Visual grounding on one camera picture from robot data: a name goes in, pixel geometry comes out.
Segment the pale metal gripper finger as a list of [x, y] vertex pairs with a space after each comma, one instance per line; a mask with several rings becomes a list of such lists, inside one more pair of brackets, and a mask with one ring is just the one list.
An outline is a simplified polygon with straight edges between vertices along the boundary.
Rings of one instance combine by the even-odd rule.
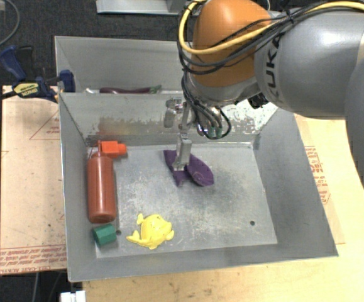
[[192, 148], [192, 141], [189, 139], [182, 139], [179, 149], [179, 170], [183, 170], [190, 161], [190, 152]]
[[183, 169], [182, 159], [181, 159], [181, 150], [182, 150], [182, 134], [177, 134], [177, 142], [176, 142], [176, 156], [173, 162], [174, 171], [181, 171]]

